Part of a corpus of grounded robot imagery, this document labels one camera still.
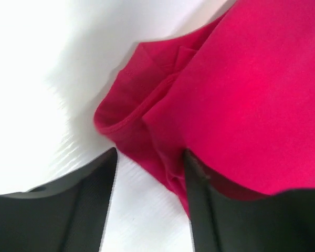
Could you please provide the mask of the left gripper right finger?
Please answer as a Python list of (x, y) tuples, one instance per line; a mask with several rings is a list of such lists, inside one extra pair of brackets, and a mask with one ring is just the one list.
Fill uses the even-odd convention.
[(195, 251), (315, 251), (315, 190), (238, 201), (190, 150), (183, 162)]

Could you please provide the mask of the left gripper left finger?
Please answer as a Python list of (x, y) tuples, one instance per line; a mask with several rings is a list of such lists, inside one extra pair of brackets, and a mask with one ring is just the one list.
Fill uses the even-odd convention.
[(0, 195), (0, 251), (98, 251), (117, 161), (110, 148), (31, 191)]

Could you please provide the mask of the pink t shirt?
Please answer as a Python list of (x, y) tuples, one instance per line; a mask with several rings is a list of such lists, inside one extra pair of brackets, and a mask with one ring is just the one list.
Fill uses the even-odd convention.
[(232, 198), (315, 188), (315, 1), (237, 1), (190, 34), (138, 44), (94, 123), (184, 209), (185, 149)]

